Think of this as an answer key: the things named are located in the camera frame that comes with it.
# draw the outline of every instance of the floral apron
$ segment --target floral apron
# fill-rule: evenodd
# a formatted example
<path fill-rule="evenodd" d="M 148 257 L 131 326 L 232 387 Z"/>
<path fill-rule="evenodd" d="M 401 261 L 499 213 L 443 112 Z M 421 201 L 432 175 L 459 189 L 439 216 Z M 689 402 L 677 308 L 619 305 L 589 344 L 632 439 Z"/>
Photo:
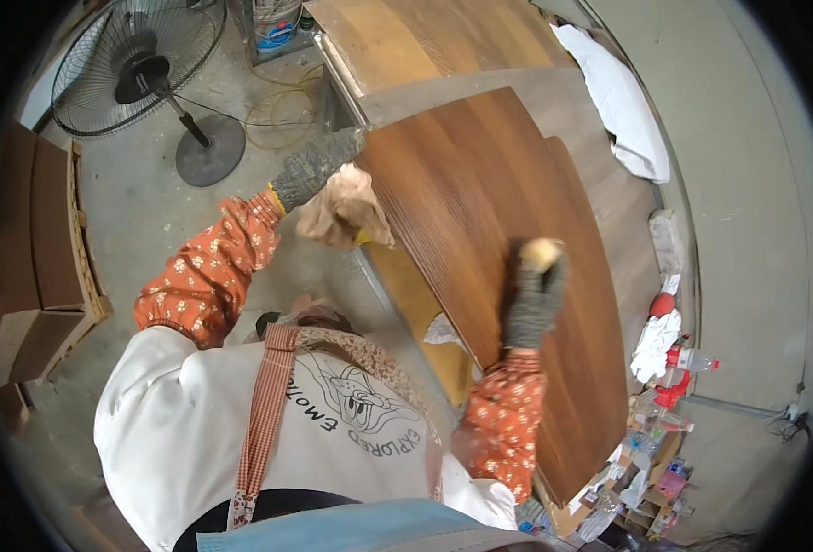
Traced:
<path fill-rule="evenodd" d="M 296 349 L 315 344 L 332 344 L 351 355 L 355 364 L 387 385 L 390 390 L 415 408 L 427 424 L 425 466 L 428 496 L 441 501 L 441 464 L 443 449 L 440 436 L 431 424 L 427 410 L 412 381 L 394 359 L 366 339 L 344 331 L 326 328 L 268 324 L 265 331 L 265 355 L 253 389 L 250 421 L 247 425 L 240 465 L 237 468 L 235 495 L 229 507 L 228 530 L 249 524 L 256 508 L 256 497 L 265 478 L 268 457 L 280 427 L 283 399 L 290 381 Z"/>

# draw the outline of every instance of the gray wall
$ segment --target gray wall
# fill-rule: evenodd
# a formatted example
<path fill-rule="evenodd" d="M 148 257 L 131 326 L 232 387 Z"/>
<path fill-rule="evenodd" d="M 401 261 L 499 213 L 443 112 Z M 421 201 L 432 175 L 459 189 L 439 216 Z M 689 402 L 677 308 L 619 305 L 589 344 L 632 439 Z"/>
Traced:
<path fill-rule="evenodd" d="M 699 346 L 722 360 L 695 392 L 813 414 L 813 124 L 789 72 L 732 0 L 588 4 L 647 86 L 685 187 L 663 195 L 693 222 Z M 696 422 L 681 456 L 700 489 L 670 536 L 759 529 L 805 437 L 781 444 L 763 420 L 687 403 L 681 413 Z"/>

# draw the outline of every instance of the work glove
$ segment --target work glove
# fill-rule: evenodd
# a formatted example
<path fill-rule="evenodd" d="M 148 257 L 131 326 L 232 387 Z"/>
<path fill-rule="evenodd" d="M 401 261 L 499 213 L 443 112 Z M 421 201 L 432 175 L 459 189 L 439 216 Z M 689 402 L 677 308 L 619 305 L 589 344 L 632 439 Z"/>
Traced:
<path fill-rule="evenodd" d="M 283 170 L 268 183 L 283 214 L 305 205 L 321 191 L 327 178 L 352 160 L 367 143 L 367 129 L 350 126 L 309 140 L 301 150 L 283 160 Z"/>
<path fill-rule="evenodd" d="M 519 290 L 506 324 L 505 348 L 539 349 L 542 334 L 554 328 L 554 318 L 563 307 L 569 278 L 569 258 L 563 251 L 546 272 L 539 272 L 523 259 L 517 271 Z"/>

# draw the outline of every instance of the fan pole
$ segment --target fan pole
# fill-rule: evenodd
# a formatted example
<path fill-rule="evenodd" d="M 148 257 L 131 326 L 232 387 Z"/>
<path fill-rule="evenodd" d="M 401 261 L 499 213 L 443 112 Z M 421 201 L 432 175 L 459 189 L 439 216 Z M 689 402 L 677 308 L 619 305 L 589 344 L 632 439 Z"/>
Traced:
<path fill-rule="evenodd" d="M 206 135 L 198 127 L 197 123 L 194 122 L 194 119 L 191 118 L 191 113 L 183 109 L 179 102 L 176 101 L 176 98 L 173 97 L 173 94 L 167 94 L 167 101 L 170 103 L 173 110 L 177 112 L 177 115 L 179 115 L 179 122 L 185 125 L 185 128 L 188 129 L 191 136 L 194 136 L 194 138 L 198 140 L 198 143 L 201 144 L 204 149 L 209 148 L 210 140 L 207 139 Z"/>

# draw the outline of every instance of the bucket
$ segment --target bucket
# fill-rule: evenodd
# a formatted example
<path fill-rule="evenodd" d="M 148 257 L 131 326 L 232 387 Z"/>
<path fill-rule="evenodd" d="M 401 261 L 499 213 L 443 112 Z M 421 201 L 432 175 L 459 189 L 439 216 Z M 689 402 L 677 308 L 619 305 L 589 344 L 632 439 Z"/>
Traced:
<path fill-rule="evenodd" d="M 271 52 L 289 42 L 299 25 L 301 8 L 302 0 L 276 1 L 271 6 L 268 0 L 254 0 L 256 49 Z"/>

